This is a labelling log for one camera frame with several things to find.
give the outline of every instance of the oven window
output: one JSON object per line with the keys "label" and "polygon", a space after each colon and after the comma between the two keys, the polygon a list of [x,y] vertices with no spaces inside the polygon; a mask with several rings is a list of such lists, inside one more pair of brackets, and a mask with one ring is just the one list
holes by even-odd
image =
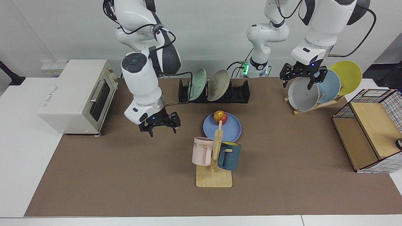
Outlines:
{"label": "oven window", "polygon": [[103,86],[102,91],[100,92],[100,97],[98,102],[95,102],[92,104],[91,110],[89,113],[91,116],[96,120],[99,121],[99,118],[101,117],[103,107],[106,104],[107,97],[109,96],[110,93],[110,87],[107,84],[106,80],[103,80],[105,82],[105,85]]}

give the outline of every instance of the wooden box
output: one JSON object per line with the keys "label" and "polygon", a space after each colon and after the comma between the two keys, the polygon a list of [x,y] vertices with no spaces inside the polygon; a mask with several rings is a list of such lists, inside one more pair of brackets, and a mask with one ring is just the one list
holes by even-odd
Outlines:
{"label": "wooden box", "polygon": [[402,96],[397,90],[362,90],[332,121],[358,173],[402,169]]}

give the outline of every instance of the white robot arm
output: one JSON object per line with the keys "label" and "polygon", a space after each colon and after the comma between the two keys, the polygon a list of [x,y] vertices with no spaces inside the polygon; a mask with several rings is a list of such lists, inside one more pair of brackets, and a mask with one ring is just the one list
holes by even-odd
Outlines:
{"label": "white robot arm", "polygon": [[[181,66],[180,56],[155,14],[153,0],[104,0],[105,14],[118,23],[118,40],[133,49],[122,60],[121,69],[133,101],[124,115],[139,125],[141,132],[153,136],[156,126],[168,126],[176,133],[180,119],[176,112],[168,115],[158,77],[175,74]],[[155,39],[157,46],[148,40]]]}
{"label": "white robot arm", "polygon": [[286,63],[280,72],[283,87],[286,87],[290,79],[296,77],[310,78],[308,89],[315,83],[323,82],[327,68],[321,66],[322,61],[329,55],[338,39],[338,34],[346,25],[353,24],[364,15],[357,12],[359,15],[351,19],[356,11],[356,3],[363,2],[369,5],[370,0],[320,0],[316,7],[317,1],[306,2],[311,3],[314,12],[310,21],[304,21],[308,25],[305,39],[291,52],[296,64],[292,66]]}
{"label": "white robot arm", "polygon": [[[288,0],[278,0],[281,9],[286,9]],[[267,64],[271,49],[268,43],[285,41],[289,36],[289,27],[280,15],[276,0],[267,0],[265,17],[270,20],[266,24],[254,24],[247,30],[247,38],[253,44],[253,51],[248,60],[247,77],[256,78],[267,73]]]}

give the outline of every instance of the wall socket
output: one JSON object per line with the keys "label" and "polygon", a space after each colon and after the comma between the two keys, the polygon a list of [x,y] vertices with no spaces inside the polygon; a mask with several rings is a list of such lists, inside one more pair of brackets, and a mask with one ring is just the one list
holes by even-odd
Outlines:
{"label": "wall socket", "polygon": [[58,77],[66,66],[66,61],[42,62],[41,70],[46,76]]}

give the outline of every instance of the pink mug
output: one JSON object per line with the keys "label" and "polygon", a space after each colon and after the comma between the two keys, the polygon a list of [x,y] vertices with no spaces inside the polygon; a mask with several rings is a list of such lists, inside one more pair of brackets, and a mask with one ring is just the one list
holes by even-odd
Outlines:
{"label": "pink mug", "polygon": [[213,139],[196,137],[193,146],[193,163],[199,166],[209,166],[212,160]]}

